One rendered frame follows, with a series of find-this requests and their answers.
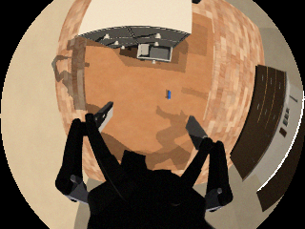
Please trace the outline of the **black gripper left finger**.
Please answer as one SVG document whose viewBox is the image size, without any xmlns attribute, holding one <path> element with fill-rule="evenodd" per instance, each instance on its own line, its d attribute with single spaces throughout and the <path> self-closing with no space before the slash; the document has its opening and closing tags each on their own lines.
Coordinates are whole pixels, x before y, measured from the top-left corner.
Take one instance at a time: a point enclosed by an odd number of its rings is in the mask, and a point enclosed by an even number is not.
<svg viewBox="0 0 305 229">
<path fill-rule="evenodd" d="M 83 136 L 87 136 L 93 154 L 105 180 L 109 179 L 112 186 L 129 205 L 138 205 L 143 192 L 127 175 L 118 160 L 111 154 L 102 135 L 100 134 L 112 118 L 113 102 L 109 101 L 95 115 L 85 114 L 85 121 L 75 118 L 67 137 L 62 166 L 55 180 L 55 187 L 73 202 L 88 204 L 87 186 L 82 173 Z"/>
</svg>

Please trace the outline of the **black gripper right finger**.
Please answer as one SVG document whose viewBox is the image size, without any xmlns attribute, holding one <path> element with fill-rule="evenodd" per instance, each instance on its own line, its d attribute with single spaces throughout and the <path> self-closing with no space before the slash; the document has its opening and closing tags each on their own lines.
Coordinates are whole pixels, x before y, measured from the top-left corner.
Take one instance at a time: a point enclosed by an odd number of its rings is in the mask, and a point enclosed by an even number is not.
<svg viewBox="0 0 305 229">
<path fill-rule="evenodd" d="M 167 206 L 175 207 L 186 199 L 209 154 L 209 174 L 204 199 L 207 201 L 206 211 L 214 212 L 233 200 L 224 144 L 219 140 L 213 142 L 193 115 L 189 116 L 185 128 L 198 152 L 180 179 L 164 196 L 164 202 Z"/>
</svg>

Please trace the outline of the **grey small chest of drawers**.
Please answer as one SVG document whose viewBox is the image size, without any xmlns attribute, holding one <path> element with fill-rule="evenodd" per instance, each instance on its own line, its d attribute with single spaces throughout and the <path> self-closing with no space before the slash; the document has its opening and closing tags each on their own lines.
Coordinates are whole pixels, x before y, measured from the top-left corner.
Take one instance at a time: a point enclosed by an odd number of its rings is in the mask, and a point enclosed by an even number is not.
<svg viewBox="0 0 305 229">
<path fill-rule="evenodd" d="M 192 0 L 91 0 L 82 20 L 78 36 L 93 31 L 127 27 L 136 43 L 131 27 L 154 27 L 192 34 Z"/>
</svg>

